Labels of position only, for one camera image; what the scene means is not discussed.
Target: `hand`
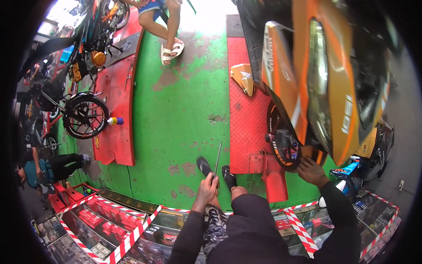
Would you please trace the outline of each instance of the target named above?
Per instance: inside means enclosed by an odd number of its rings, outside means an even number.
[[[330,181],[322,167],[310,157],[302,157],[300,159],[298,174],[304,181],[316,185],[319,189]]]
[[[41,171],[40,168],[36,168],[36,171],[37,171],[38,179],[42,180],[44,178],[43,172]]]
[[[195,202],[192,205],[192,211],[204,213],[205,206],[212,201],[218,186],[218,176],[213,179],[213,172],[208,173],[208,176],[205,180],[201,181],[199,184],[198,193],[196,195]]]
[[[139,1],[133,0],[132,5],[140,9],[141,7],[148,5],[148,3],[149,3],[149,0],[139,0]]]

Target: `sneaker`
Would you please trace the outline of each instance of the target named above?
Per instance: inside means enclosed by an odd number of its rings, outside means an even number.
[[[223,174],[224,181],[227,183],[227,187],[231,192],[232,188],[237,186],[236,175],[230,173],[230,166],[224,165],[221,168],[221,174]]]
[[[208,174],[212,172],[210,164],[204,157],[197,158],[196,166],[198,166],[199,170],[204,174],[205,177],[207,177]]]
[[[91,157],[88,154],[82,154],[82,160],[91,161]]]

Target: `red diamond plate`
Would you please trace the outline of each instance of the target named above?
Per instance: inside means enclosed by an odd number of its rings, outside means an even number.
[[[249,63],[245,38],[227,38],[229,76],[232,66]],[[271,101],[261,90],[256,89],[252,97],[243,93],[237,82],[230,78],[230,172],[254,173],[249,167],[249,156],[259,154],[268,145],[267,108]]]

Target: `worn green paint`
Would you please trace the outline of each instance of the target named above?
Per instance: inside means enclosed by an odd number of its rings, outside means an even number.
[[[95,187],[169,207],[191,207],[204,178],[195,161],[205,156],[215,166],[218,146],[223,141],[219,167],[229,164],[230,113],[228,94],[227,40],[222,5],[206,6],[192,1],[198,14],[184,5],[179,38],[185,41],[183,54],[164,67],[159,57],[159,39],[145,32],[136,65],[133,91],[134,167],[99,164],[99,175],[75,172],[70,182],[89,181]],[[86,90],[86,85],[79,90]],[[59,152],[78,152],[76,140],[65,134],[62,122]],[[324,169],[335,167],[328,158]],[[280,208],[315,201],[318,189],[297,174],[286,173],[289,199],[270,204]],[[230,193],[220,178],[219,201],[231,210]],[[261,174],[238,175],[238,185],[265,197]]]

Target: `teal shirt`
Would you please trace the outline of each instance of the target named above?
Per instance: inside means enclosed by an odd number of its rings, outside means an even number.
[[[53,171],[51,170],[49,161],[40,159],[39,165],[44,175],[42,180],[37,177],[37,169],[34,161],[28,161],[24,166],[25,174],[27,175],[27,183],[32,188],[36,188],[38,184],[46,185],[53,182]]]

